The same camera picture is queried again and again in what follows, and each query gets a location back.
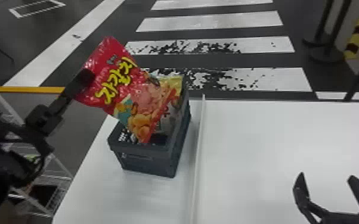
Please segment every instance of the chip bag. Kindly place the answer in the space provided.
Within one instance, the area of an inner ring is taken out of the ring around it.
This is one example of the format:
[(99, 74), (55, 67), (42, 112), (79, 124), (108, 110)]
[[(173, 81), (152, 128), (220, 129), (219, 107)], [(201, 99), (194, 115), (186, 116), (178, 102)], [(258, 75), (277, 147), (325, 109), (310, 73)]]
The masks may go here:
[(162, 88), (142, 71), (129, 52), (114, 38), (104, 38), (83, 65), (95, 74), (93, 83), (76, 100), (100, 107), (119, 119), (142, 143), (154, 132), (175, 88)]

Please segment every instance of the white painted line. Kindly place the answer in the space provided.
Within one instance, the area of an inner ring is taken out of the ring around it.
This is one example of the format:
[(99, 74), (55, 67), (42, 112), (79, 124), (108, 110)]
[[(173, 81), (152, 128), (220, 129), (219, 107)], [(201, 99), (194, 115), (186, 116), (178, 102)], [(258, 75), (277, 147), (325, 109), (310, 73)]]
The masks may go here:
[(277, 11), (145, 18), (137, 32), (282, 26)]
[(4, 86), (40, 86), (124, 0), (104, 0), (34, 58)]
[(26, 5), (20, 5), (20, 6), (17, 6), (17, 7), (12, 8), (12, 9), (13, 9), (13, 10), (17, 10), (17, 9), (19, 9), (19, 8), (25, 8), (25, 7), (28, 7), (28, 6), (31, 6), (31, 5), (38, 5), (38, 4), (43, 3), (43, 2), (49, 2), (49, 0), (43, 0), (43, 1), (33, 2), (33, 3), (30, 3), (30, 4), (26, 4)]
[(148, 69), (158, 76), (186, 75), (190, 89), (215, 86), (222, 91), (298, 91), (312, 92), (302, 68), (237, 68), (237, 69)]
[(183, 8), (221, 7), (232, 5), (258, 5), (273, 3), (272, 0), (164, 0), (156, 1), (151, 10), (174, 10)]
[(14, 9), (8, 9), (15, 17), (17, 17), (17, 18), (22, 18), (22, 15), (21, 14), (19, 14), (16, 10), (14, 10)]
[(287, 36), (232, 39), (190, 39), (171, 41), (130, 41), (125, 48), (132, 55), (156, 54), (256, 54), (293, 53)]
[[(23, 15), (21, 15), (20, 13), (17, 12), (17, 9), (26, 8), (26, 7), (29, 7), (29, 6), (32, 6), (32, 5), (38, 5), (38, 4), (41, 4), (41, 3), (44, 3), (44, 2), (52, 2), (53, 4), (56, 4), (56, 6), (49, 7), (49, 8), (44, 8), (42, 10), (38, 10), (38, 11), (35, 11), (35, 12), (32, 12), (32, 13), (27, 13), (27, 14), (23, 14)], [(23, 17), (28, 17), (30, 15), (35, 15), (35, 14), (43, 13), (43, 12), (46, 12), (46, 11), (54, 10), (56, 8), (61, 8), (61, 7), (64, 7), (64, 6), (66, 6), (64, 3), (56, 1), (56, 0), (44, 0), (44, 1), (34, 2), (34, 3), (31, 3), (31, 4), (26, 4), (26, 5), (21, 5), (21, 6), (18, 6), (18, 7), (10, 8), (8, 10), (15, 17), (23, 18)]]
[[(316, 92), (318, 99), (343, 99), (346, 92)], [(359, 92), (355, 93), (352, 100), (359, 100)]]

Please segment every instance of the gray floor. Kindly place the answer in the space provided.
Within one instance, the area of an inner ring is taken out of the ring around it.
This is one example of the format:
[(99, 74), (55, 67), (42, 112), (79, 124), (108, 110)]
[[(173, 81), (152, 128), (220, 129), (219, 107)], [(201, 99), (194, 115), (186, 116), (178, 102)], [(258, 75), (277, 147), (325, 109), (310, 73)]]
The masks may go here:
[[(53, 94), (2, 94), (3, 97), (25, 117), (38, 104), (50, 104), (56, 95)], [(64, 123), (48, 142), (54, 146), (55, 155), (72, 172), (76, 173), (85, 158), (93, 139), (106, 118), (106, 113), (98, 108), (87, 107), (73, 102), (64, 114)], [(4, 205), (1, 217), (10, 217), (0, 223), (51, 223), (51, 219), (41, 217), (15, 217), (10, 205)]]

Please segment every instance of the metal shelf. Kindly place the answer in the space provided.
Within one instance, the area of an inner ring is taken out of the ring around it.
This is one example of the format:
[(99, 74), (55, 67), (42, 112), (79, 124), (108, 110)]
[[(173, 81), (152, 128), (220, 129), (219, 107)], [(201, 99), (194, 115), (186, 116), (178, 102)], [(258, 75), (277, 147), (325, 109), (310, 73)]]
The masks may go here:
[[(0, 111), (3, 113), (2, 117), (6, 121), (17, 125), (24, 124), (23, 119), (17, 114), (12, 106), (10, 106), (9, 103), (3, 99), (1, 95)], [(9, 133), (7, 138), (16, 139), (19, 137), (13, 133)], [(30, 144), (9, 143), (3, 144), (2, 147), (4, 150), (13, 150), (26, 157), (38, 155), (36, 149)], [(63, 200), (72, 179), (73, 175), (67, 170), (67, 168), (54, 154), (50, 154), (45, 161), (43, 174), (24, 188), (18, 189), (12, 187), (11, 192), (8, 194), (8, 198), (22, 200), (22, 202), (16, 204), (16, 211), (18, 214), (33, 214), (43, 217), (53, 217)], [(40, 204), (37, 198), (30, 196), (32, 188), (35, 185), (51, 185), (56, 187), (55, 191), (52, 193), (45, 205)]]

